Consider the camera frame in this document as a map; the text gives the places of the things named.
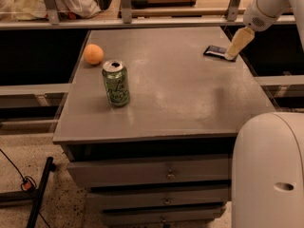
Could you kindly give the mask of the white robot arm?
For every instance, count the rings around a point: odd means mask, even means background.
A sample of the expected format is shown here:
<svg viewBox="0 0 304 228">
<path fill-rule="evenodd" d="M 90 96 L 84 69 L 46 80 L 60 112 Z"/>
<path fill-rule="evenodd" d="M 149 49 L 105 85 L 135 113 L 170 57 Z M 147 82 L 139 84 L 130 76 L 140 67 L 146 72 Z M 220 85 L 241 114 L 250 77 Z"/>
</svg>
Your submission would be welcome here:
<svg viewBox="0 0 304 228">
<path fill-rule="evenodd" d="M 304 0 L 254 0 L 225 52 L 233 59 L 292 9 L 304 31 Z M 304 114 L 257 115 L 238 132 L 232 160 L 232 228 L 304 228 Z"/>
</svg>

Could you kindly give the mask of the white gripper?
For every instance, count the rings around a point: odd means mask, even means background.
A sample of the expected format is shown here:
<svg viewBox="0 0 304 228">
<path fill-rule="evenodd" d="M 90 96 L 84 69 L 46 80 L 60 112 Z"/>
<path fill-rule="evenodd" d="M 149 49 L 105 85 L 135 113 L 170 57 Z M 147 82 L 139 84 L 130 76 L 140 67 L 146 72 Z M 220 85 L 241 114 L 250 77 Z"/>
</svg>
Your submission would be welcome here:
<svg viewBox="0 0 304 228">
<path fill-rule="evenodd" d="M 255 31 L 264 31 L 274 22 L 275 18 L 265 15 L 254 0 L 244 11 L 243 24 L 235 33 L 229 47 L 226 49 L 224 58 L 232 61 L 235 57 L 255 38 Z"/>
</svg>

